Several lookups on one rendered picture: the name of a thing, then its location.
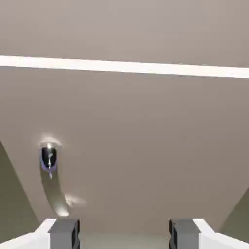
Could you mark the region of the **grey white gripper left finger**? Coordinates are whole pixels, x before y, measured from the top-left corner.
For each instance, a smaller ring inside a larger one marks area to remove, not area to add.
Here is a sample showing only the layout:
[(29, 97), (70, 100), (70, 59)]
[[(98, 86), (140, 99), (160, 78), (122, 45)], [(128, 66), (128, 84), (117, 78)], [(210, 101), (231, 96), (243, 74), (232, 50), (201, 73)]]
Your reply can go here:
[(34, 231), (0, 243), (0, 249), (80, 249), (80, 220), (45, 219)]

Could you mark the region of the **taupe cabinet front panel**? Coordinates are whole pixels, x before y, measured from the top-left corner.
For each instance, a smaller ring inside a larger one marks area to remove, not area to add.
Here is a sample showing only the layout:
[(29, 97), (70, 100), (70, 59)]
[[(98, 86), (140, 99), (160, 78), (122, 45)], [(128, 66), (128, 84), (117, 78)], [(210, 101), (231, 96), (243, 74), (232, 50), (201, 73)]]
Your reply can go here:
[(249, 67), (249, 0), (0, 0), (0, 55)]

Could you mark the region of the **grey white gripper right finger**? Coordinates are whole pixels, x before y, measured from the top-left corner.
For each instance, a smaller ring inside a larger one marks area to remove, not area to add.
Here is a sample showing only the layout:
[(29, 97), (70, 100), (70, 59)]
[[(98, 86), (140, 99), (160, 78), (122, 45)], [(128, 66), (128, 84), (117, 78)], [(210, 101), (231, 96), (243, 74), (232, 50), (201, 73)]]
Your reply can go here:
[(170, 219), (169, 233), (169, 249), (249, 249), (249, 243), (215, 232), (204, 219)]

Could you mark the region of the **taupe painted cabinet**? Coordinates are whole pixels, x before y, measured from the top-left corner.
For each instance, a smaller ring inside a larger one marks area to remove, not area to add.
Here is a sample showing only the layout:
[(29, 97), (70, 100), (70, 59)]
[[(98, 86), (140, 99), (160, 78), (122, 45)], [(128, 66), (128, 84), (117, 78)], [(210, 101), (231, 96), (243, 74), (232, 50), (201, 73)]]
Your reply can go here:
[[(163, 74), (163, 75), (186, 75), (186, 76), (211, 76), (224, 77), (227, 75), (236, 75), (249, 70), (249, 67), (225, 67), (210, 65), (189, 65), (189, 64), (169, 64), (169, 63), (149, 63), (149, 62), (130, 62), (130, 61), (109, 61), (109, 60), (89, 60), (89, 59), (70, 59), (70, 58), (50, 58), (33, 57), (19, 55), (0, 55), (0, 67), (19, 67), (35, 69), (60, 69), (60, 70), (82, 70), (82, 71), (110, 71), (125, 73), (142, 74)], [(0, 197), (3, 196), (2, 184), (0, 182)], [(108, 243), (101, 234), (88, 235), (82, 233), (83, 237), (81, 249), (106, 248)], [(162, 247), (160, 244), (139, 245), (146, 249), (168, 249), (167, 238), (164, 238), (166, 244)], [(116, 248), (133, 247), (135, 244), (116, 244)]]

